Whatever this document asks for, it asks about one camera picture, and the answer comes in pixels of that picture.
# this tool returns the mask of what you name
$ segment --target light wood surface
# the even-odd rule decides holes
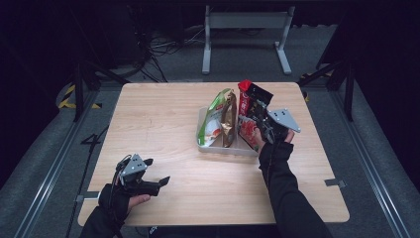
[[[325,222],[345,222],[349,212],[296,83],[256,82],[274,97],[270,110],[288,108],[301,128],[289,160],[299,188]],[[156,197],[135,207],[126,225],[217,225],[274,223],[256,157],[202,153],[195,132],[198,111],[217,93],[238,83],[130,83],[117,102],[88,190],[100,191],[127,155],[153,158],[144,180],[170,176]],[[83,202],[83,225],[97,200]]]

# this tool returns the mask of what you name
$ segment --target black sleeve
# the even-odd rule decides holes
[[[277,229],[282,237],[332,237],[321,217],[298,189],[287,160],[293,145],[266,143],[260,153],[260,169],[268,188]]]
[[[108,238],[115,235],[121,237],[120,229],[128,216],[130,197],[115,185],[110,208],[111,187],[108,183],[102,189],[99,206],[96,206],[87,218],[80,234],[81,238]]]

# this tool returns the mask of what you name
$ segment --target person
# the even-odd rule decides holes
[[[328,227],[299,190],[296,176],[288,165],[293,152],[294,132],[288,130],[284,141],[266,143],[256,128],[260,170],[268,189],[276,228],[282,238],[330,238]],[[116,219],[107,213],[111,185],[106,184],[97,206],[87,219],[80,237],[113,237],[118,235],[131,208],[150,199],[148,195],[128,197],[116,189],[114,209]]]

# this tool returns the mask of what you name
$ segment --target clear plastic bin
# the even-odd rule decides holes
[[[254,151],[250,145],[245,142],[245,140],[235,133],[235,138],[232,145],[229,148],[223,147],[222,135],[218,136],[216,141],[209,147],[200,146],[198,144],[198,132],[200,131],[201,125],[204,122],[206,117],[207,107],[203,107],[198,112],[198,123],[197,123],[197,131],[195,133],[195,141],[198,146],[198,151],[205,152],[205,153],[215,153],[215,154],[224,154],[224,155],[236,155],[236,156],[250,156],[250,157],[257,157],[259,154]]]

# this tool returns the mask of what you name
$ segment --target red snack bag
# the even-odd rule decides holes
[[[258,105],[267,107],[272,99],[272,94],[245,79],[238,83],[240,90],[238,110],[238,134],[253,148],[258,151],[255,140],[257,123],[253,118],[264,117],[265,111],[257,111]]]

